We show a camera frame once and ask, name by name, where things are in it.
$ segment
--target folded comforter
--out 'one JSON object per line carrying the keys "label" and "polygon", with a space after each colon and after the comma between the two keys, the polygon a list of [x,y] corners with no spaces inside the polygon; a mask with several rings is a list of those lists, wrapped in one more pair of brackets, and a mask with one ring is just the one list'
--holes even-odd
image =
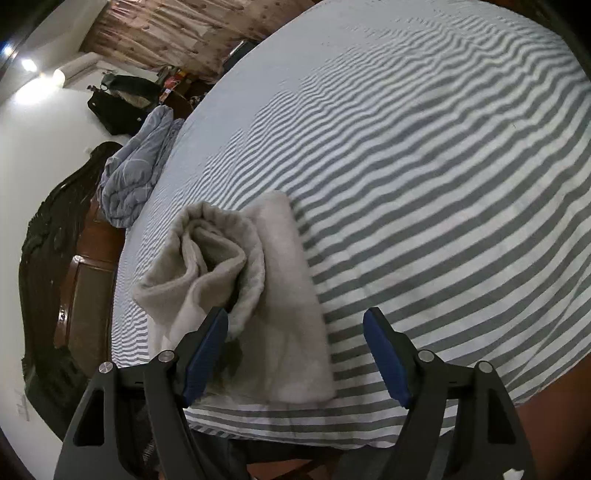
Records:
{"label": "folded comforter", "polygon": [[107,160],[97,197],[111,225],[133,225],[160,178],[183,123],[183,119],[174,120],[171,108],[160,105],[140,131]]}
{"label": "folded comforter", "polygon": [[186,206],[132,295],[150,315],[152,356],[197,330],[210,308],[228,311],[228,341],[238,347],[226,348],[210,392],[265,403],[335,396],[322,310],[283,193],[240,212]]}

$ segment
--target metal screw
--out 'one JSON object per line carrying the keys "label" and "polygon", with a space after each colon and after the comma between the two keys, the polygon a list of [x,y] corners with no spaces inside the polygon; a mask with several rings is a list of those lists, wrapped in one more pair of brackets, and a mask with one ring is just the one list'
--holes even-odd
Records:
{"label": "metal screw", "polygon": [[418,357],[423,362],[429,363],[435,360],[435,354],[431,350],[421,350],[418,353]]}
{"label": "metal screw", "polygon": [[111,362],[102,362],[99,365],[99,372],[102,374],[107,374],[111,370],[113,370],[113,364]]}
{"label": "metal screw", "polygon": [[174,359],[174,352],[172,350],[164,350],[158,354],[158,360],[164,364]]}
{"label": "metal screw", "polygon": [[489,374],[492,372],[492,365],[489,362],[480,362],[478,364],[478,369],[481,372],[484,372],[486,374]]}

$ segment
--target wooden headboard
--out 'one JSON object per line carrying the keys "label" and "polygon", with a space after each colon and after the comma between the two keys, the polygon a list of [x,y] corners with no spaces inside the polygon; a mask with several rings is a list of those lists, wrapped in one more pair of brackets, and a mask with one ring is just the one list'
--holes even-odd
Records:
{"label": "wooden headboard", "polygon": [[112,293],[125,232],[101,217],[94,196],[107,158],[120,148],[99,145],[54,188],[22,246],[25,393],[61,439],[89,377],[110,355]]}

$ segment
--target striped bedsheet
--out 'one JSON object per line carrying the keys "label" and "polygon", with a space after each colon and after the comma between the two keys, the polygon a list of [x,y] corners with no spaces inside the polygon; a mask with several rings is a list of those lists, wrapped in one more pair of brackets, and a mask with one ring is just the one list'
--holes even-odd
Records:
{"label": "striped bedsheet", "polygon": [[277,189],[323,306],[338,396],[208,398],[187,410],[195,428],[393,444],[406,411],[363,339],[371,306],[445,361],[491,361],[523,402],[590,351],[590,138],[591,83],[545,28],[477,0],[324,0],[241,60],[181,130],[126,237],[113,358],[149,360],[129,289],[175,214]]}

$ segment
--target blanket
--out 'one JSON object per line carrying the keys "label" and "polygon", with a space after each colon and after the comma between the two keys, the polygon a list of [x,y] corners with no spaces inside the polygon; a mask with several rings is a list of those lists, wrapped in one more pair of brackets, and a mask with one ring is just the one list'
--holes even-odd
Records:
{"label": "blanket", "polygon": [[241,212],[186,206],[132,295],[151,318],[152,356],[197,330],[211,307],[229,312],[239,361],[210,392],[266,403],[335,396],[322,310],[283,193]]}
{"label": "blanket", "polygon": [[183,123],[183,119],[174,120],[171,108],[160,105],[136,136],[107,160],[97,197],[111,225],[133,225],[160,178]]}

